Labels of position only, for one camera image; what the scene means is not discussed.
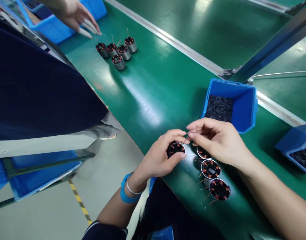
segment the blue wristband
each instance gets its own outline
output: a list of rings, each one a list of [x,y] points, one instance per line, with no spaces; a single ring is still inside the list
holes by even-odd
[[[123,181],[122,181],[122,183],[121,183],[121,199],[122,199],[122,201],[125,202],[125,203],[135,203],[135,202],[137,202],[137,200],[139,200],[140,197],[141,197],[141,194],[140,194],[140,195],[138,195],[138,196],[135,197],[135,198],[130,198],[130,197],[128,197],[128,196],[125,194],[125,189],[124,189],[124,188],[125,188],[125,183],[126,183],[127,179],[130,177],[130,175],[131,175],[131,173],[126,174],[126,176],[124,177],[124,179],[123,179]]]

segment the sleeve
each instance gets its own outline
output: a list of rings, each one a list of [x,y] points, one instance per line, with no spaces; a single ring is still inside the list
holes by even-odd
[[[95,221],[87,228],[82,240],[126,240],[127,233],[126,228],[119,228]]]

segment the concrete floor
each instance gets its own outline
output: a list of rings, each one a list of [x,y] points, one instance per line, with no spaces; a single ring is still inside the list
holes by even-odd
[[[97,140],[89,149],[96,156],[77,170],[73,183],[94,221],[124,176],[139,165],[143,154],[125,132],[112,140]],[[133,213],[127,239],[132,238],[148,195],[147,187]],[[8,184],[0,190],[0,201],[11,197]],[[68,182],[0,209],[0,239],[79,240],[87,226]]]

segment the yellow black floor tape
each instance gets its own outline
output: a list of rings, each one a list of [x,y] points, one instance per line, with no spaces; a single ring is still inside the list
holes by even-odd
[[[86,210],[84,204],[82,203],[82,200],[81,200],[79,194],[77,193],[76,188],[75,188],[75,186],[74,186],[72,180],[69,180],[69,183],[70,183],[70,186],[71,186],[71,188],[72,188],[72,190],[73,190],[73,192],[74,192],[74,194],[75,194],[75,197],[76,197],[77,201],[78,201],[79,204],[80,204],[80,207],[81,207],[81,209],[82,209],[82,211],[83,211],[83,213],[84,213],[84,215],[85,215],[85,217],[86,217],[86,219],[87,219],[89,225],[91,225],[92,220],[91,220],[91,218],[90,218],[90,216],[89,216],[89,213],[87,212],[87,210]]]

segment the hand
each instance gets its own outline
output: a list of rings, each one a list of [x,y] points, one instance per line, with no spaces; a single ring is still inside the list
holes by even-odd
[[[65,25],[79,34],[92,39],[89,32],[82,29],[80,24],[95,35],[102,35],[92,14],[78,0],[61,0],[56,6],[48,6],[51,12]]]
[[[186,154],[177,152],[168,159],[166,150],[172,141],[188,144],[189,141],[184,135],[186,132],[180,129],[168,130],[152,145],[136,171],[146,179],[169,174]]]
[[[187,139],[193,140],[194,146],[201,146],[223,163],[242,170],[255,159],[231,123],[202,118],[189,124],[187,129]]]

